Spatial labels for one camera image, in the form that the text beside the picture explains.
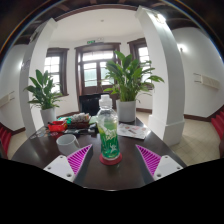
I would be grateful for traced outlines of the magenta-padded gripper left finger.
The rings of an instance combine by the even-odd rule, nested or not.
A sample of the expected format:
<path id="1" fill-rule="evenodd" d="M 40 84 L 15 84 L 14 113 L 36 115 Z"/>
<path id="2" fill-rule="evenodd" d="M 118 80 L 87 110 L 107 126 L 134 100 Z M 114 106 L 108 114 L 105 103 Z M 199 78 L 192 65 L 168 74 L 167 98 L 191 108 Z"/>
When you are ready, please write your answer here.
<path id="1" fill-rule="evenodd" d="M 68 156 L 59 155 L 44 170 L 67 181 L 81 185 L 92 156 L 93 146 L 87 145 Z"/>

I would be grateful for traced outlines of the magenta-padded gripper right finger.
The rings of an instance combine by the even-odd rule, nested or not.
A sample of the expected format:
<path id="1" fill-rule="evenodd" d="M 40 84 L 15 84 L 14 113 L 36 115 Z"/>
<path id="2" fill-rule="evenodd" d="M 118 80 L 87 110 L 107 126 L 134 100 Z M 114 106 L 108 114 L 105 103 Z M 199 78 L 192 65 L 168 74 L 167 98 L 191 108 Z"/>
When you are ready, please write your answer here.
<path id="1" fill-rule="evenodd" d="M 143 180 L 146 184 L 182 169 L 182 166 L 169 155 L 160 156 L 140 145 L 136 145 L 136 149 Z"/>

